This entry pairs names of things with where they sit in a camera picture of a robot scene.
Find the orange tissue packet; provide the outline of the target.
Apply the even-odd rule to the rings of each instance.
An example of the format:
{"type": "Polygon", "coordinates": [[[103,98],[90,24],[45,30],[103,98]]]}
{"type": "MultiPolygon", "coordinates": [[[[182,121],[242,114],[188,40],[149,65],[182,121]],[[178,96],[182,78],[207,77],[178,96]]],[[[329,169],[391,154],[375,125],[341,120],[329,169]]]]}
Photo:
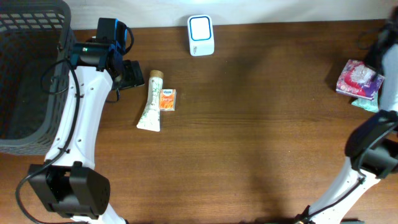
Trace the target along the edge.
{"type": "Polygon", "coordinates": [[[177,91],[176,89],[162,89],[159,98],[161,111],[174,111],[177,91]]]}

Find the white tube with brown cap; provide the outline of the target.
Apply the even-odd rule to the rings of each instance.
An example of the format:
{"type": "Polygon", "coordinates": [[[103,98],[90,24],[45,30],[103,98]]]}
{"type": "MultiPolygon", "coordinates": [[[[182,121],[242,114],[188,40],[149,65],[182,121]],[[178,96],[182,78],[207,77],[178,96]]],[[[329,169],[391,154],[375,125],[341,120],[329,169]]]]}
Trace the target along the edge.
{"type": "Polygon", "coordinates": [[[160,92],[163,86],[164,74],[159,70],[151,70],[149,77],[149,88],[147,103],[137,128],[148,131],[160,131],[160,92]]]}

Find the red purple floral pack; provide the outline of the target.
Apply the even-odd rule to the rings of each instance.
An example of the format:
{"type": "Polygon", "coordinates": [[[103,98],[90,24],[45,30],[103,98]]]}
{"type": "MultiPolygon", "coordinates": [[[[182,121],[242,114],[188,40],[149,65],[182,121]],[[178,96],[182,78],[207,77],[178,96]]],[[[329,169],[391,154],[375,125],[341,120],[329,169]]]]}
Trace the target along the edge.
{"type": "Polygon", "coordinates": [[[384,77],[359,60],[348,60],[336,83],[336,92],[355,98],[373,100],[384,77]]]}

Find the mint green wipes packet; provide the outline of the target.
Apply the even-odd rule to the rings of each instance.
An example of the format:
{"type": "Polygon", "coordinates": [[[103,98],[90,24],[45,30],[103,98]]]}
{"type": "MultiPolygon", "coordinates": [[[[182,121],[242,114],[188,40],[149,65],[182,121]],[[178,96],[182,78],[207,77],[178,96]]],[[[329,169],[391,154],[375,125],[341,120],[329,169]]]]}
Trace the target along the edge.
{"type": "Polygon", "coordinates": [[[374,94],[372,99],[357,98],[351,104],[366,111],[377,113],[379,111],[378,92],[374,94]]]}

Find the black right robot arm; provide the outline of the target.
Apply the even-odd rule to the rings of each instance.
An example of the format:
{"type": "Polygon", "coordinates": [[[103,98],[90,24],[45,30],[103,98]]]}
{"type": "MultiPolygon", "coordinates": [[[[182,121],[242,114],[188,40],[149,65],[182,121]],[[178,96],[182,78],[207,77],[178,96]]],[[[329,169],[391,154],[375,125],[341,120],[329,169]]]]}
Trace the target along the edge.
{"type": "Polygon", "coordinates": [[[389,174],[397,172],[397,9],[380,29],[365,64],[386,80],[379,111],[355,129],[345,146],[345,163],[330,188],[295,223],[343,223],[360,197],[389,174]]]}

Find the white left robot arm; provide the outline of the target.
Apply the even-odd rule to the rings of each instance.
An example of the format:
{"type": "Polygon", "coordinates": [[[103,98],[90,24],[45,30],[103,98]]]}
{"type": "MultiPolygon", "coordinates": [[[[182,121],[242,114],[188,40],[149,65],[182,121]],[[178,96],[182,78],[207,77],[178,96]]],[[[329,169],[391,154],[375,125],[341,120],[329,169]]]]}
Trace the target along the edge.
{"type": "Polygon", "coordinates": [[[145,84],[139,62],[123,59],[133,43],[125,23],[101,18],[95,37],[60,61],[70,70],[60,126],[44,163],[30,165],[22,182],[68,223],[127,222],[109,203],[109,180],[95,171],[95,142],[109,92],[145,84]]]}

